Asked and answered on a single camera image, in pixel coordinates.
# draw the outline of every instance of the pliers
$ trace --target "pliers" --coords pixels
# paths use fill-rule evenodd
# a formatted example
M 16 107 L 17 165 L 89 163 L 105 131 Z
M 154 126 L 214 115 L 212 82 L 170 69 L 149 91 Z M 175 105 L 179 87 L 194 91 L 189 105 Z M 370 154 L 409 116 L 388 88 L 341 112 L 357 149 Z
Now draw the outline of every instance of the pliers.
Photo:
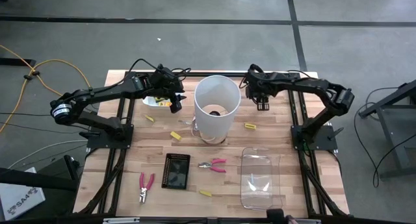
M 202 162 L 198 164 L 199 168 L 209 168 L 215 172 L 225 173 L 226 171 L 224 169 L 216 168 L 213 165 L 216 163 L 226 162 L 227 159 L 214 159 L 211 162 Z
M 150 175 L 150 179 L 149 179 L 148 185 L 146 187 L 144 187 L 143 180 L 144 180 L 144 173 L 142 172 L 142 173 L 140 173 L 140 199 L 139 199 L 139 203 L 144 204 L 144 202 L 146 201 L 146 192 L 148 190 L 150 190 L 151 185 L 153 184 L 153 181 L 155 180 L 155 174 L 153 173 L 153 174 Z

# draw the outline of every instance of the white paper cup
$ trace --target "white paper cup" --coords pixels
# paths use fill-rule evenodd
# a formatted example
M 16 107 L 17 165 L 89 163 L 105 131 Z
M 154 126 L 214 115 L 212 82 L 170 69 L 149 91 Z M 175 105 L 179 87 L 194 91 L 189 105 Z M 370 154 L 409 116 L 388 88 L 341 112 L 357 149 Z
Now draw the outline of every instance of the white paper cup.
M 240 106 L 239 87 L 228 77 L 212 75 L 196 86 L 194 101 L 195 121 L 201 137 L 206 143 L 221 143 Z M 220 116 L 210 114 L 213 109 Z

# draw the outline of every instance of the wooden table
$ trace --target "wooden table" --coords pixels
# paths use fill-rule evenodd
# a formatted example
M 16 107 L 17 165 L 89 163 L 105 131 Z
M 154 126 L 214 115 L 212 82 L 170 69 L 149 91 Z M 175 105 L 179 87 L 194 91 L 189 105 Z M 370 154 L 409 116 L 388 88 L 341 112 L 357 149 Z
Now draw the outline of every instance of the wooden table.
M 124 73 L 123 70 L 110 70 L 105 85 L 119 81 Z M 266 216 L 265 211 L 245 209 L 241 205 L 240 197 L 242 150 L 246 147 L 261 146 L 270 149 L 274 207 L 282 207 L 286 215 L 306 217 L 298 155 L 292 149 L 289 130 L 293 123 L 287 92 L 280 92 L 276 98 L 270 98 L 270 110 L 260 112 L 253 102 L 246 98 L 244 90 L 241 90 L 241 105 L 226 141 L 219 147 L 212 147 L 193 137 L 190 125 L 178 122 L 178 120 L 192 121 L 194 89 L 201 79 L 187 77 L 183 82 L 185 95 L 188 98 L 183 101 L 182 110 L 176 114 L 171 114 L 168 109 L 152 110 L 144 105 L 142 100 L 136 100 L 133 119 L 135 133 L 132 147 L 127 151 L 125 160 L 117 216 L 263 218 Z M 240 78 L 233 80 L 236 83 L 240 82 Z M 310 117 L 323 109 L 323 104 L 316 95 L 305 93 L 305 101 Z M 118 103 L 119 100 L 101 103 L 99 115 L 106 118 L 115 116 Z M 144 114 L 153 117 L 155 123 L 147 120 Z M 245 122 L 257 125 L 257 130 L 244 128 Z M 182 140 L 179 142 L 172 138 L 171 131 L 181 135 Z M 87 158 L 74 212 L 84 208 L 103 183 L 108 153 L 108 149 L 98 149 Z M 187 190 L 161 188 L 166 153 L 191 155 Z M 337 162 L 328 152 L 317 151 L 316 155 L 323 187 L 339 208 L 348 213 Z M 207 162 L 212 158 L 226 158 L 227 163 L 224 168 L 227 173 L 216 173 L 197 167 L 199 162 Z M 144 205 L 138 202 L 140 172 L 147 175 L 146 182 L 150 173 L 155 173 L 155 182 L 148 192 Z M 201 195 L 199 190 L 207 190 L 213 196 Z M 311 192 L 315 210 L 318 210 L 315 189 L 312 188 Z M 109 189 L 106 208 L 110 205 L 111 197 L 112 187 Z

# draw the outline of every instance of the yellow cable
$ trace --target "yellow cable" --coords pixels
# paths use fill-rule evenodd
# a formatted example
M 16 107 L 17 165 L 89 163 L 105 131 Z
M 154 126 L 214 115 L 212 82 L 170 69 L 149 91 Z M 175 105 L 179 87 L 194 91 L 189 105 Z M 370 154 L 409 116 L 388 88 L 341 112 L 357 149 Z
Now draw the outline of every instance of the yellow cable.
M 18 102 L 16 103 L 16 105 L 15 105 L 13 111 L 12 111 L 13 114 L 15 113 L 15 111 L 19 107 L 19 104 L 20 104 L 20 101 L 21 101 L 21 97 L 23 96 L 23 91 L 25 90 L 26 84 L 27 84 L 27 79 L 25 79 L 25 81 L 23 82 L 23 85 L 21 86 L 21 90 L 20 90 L 20 95 L 19 95 Z M 3 124 L 3 126 L 1 126 L 1 128 L 0 128 L 0 133 L 6 127 L 7 123 L 10 121 L 10 119 L 12 118 L 12 116 L 13 116 L 12 114 L 8 116 L 8 118 L 5 121 L 5 124 Z
M 3 46 L 3 45 L 0 45 L 0 47 L 1 48 L 3 48 L 3 49 L 5 49 L 5 50 L 7 50 L 9 53 L 11 53 L 11 54 L 13 54 L 14 56 L 16 56 L 16 57 L 18 57 L 23 63 L 25 63 L 30 69 L 31 69 L 31 71 L 29 72 L 29 76 L 30 75 L 32 75 L 32 72 L 34 72 L 34 71 L 36 71 L 36 69 L 39 67 L 39 66 L 41 66 L 41 65 L 43 65 L 43 64 L 45 64 L 45 63 L 48 63 L 48 62 L 62 62 L 62 63 L 65 63 L 65 64 L 67 64 L 67 65 L 69 65 L 69 66 L 71 66 L 71 67 L 73 67 L 73 68 L 75 68 L 82 76 L 83 76 L 83 78 L 84 78 L 84 80 L 85 80 L 85 82 L 86 82 L 86 84 L 88 85 L 88 87 L 91 87 L 91 85 L 90 85 L 90 83 L 89 83 L 89 81 L 88 81 L 88 79 L 85 77 L 85 75 L 84 75 L 84 73 L 79 69 L 79 68 L 77 68 L 75 65 L 73 65 L 73 64 L 70 64 L 69 62 L 67 62 L 67 61 L 64 61 L 64 60 L 60 60 L 60 59 L 51 59 L 51 60 L 46 60 L 46 61 L 43 61 L 43 62 L 41 62 L 41 63 L 39 63 L 39 64 L 37 64 L 37 65 L 35 65 L 35 67 L 33 68 L 30 64 L 28 64 L 24 59 L 22 59 L 22 57 L 20 57 L 18 54 L 16 54 L 15 52 L 13 52 L 13 51 L 11 51 L 11 50 L 9 50 L 8 48 L 6 48 L 5 46 Z M 54 93 L 56 93 L 57 95 L 59 95 L 59 96 L 62 96 L 62 94 L 60 94 L 58 91 L 56 91 L 56 90 L 54 90 L 54 89 L 52 89 L 52 88 L 50 88 L 48 85 L 46 85 L 45 84 L 45 82 L 42 80 L 42 78 L 40 77 L 40 75 L 37 75 L 36 77 L 38 77 L 38 79 L 39 79 L 39 81 L 42 83 L 42 85 L 45 87 L 45 88 L 47 88 L 48 90 L 50 90 L 50 91 L 52 91 L 52 92 L 54 92 Z M 23 91 L 25 90 L 25 87 L 26 87 L 26 84 L 27 84 L 27 79 L 25 79 L 25 81 L 23 82 L 23 85 L 21 86 L 21 90 L 20 90 L 20 95 L 19 95 L 19 99 L 18 99 L 18 102 L 16 103 L 16 105 L 15 105 L 15 107 L 14 107 L 14 109 L 13 109 L 13 111 L 11 112 L 11 115 L 9 115 L 8 117 L 7 117 L 7 119 L 6 119 L 6 121 L 5 121 L 5 123 L 3 124 L 3 126 L 0 128 L 0 133 L 3 131 L 3 129 L 6 127 L 6 125 L 7 125 L 7 123 L 10 121 L 10 119 L 12 118 L 12 116 L 13 116 L 13 114 L 15 113 L 15 111 L 18 109 L 18 107 L 19 107 L 19 105 L 20 105 L 20 101 L 21 101 L 21 98 L 23 97 Z
M 88 87 L 91 87 L 88 79 L 85 77 L 84 73 L 79 68 L 77 68 L 75 65 L 73 65 L 73 64 L 71 64 L 67 61 L 61 60 L 61 59 L 49 59 L 49 60 L 43 61 L 43 62 L 37 64 L 35 67 L 33 67 L 33 69 L 37 69 L 39 66 L 41 66 L 45 63 L 48 63 L 48 62 L 62 62 L 64 64 L 68 65 L 68 66 L 71 66 L 71 67 L 75 68 L 83 76 L 83 78 L 86 82 L 86 85 L 88 85 Z

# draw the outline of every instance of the black line on floor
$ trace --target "black line on floor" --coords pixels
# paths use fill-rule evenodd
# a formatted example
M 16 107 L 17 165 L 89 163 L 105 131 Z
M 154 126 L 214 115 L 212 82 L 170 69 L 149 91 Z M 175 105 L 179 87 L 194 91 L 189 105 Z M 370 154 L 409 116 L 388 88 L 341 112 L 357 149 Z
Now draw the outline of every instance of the black line on floor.
M 228 24 L 228 25 L 298 25 L 327 27 L 416 27 L 416 22 L 370 22 L 370 21 L 293 21 L 267 19 L 127 19 L 127 18 L 73 18 L 0 16 L 0 21 L 42 23 L 166 23 L 166 24 Z
M 166 23 L 166 24 L 219 24 L 219 25 L 291 25 L 290 20 L 262 19 L 126 19 L 126 18 L 71 18 L 0 16 L 0 21 L 42 23 Z
M 304 48 L 302 47 L 302 40 L 300 39 L 299 26 L 297 23 L 295 23 L 298 21 L 298 18 L 296 17 L 296 10 L 294 9 L 293 0 L 287 0 L 287 4 L 289 5 L 289 13 L 291 15 L 291 20 L 293 22 L 292 29 L 293 29 L 294 45 L 296 47 L 296 54 L 298 55 L 299 68 L 301 71 L 307 71 Z
M 322 27 L 416 27 L 416 22 L 367 22 L 367 21 L 297 21 L 299 26 Z

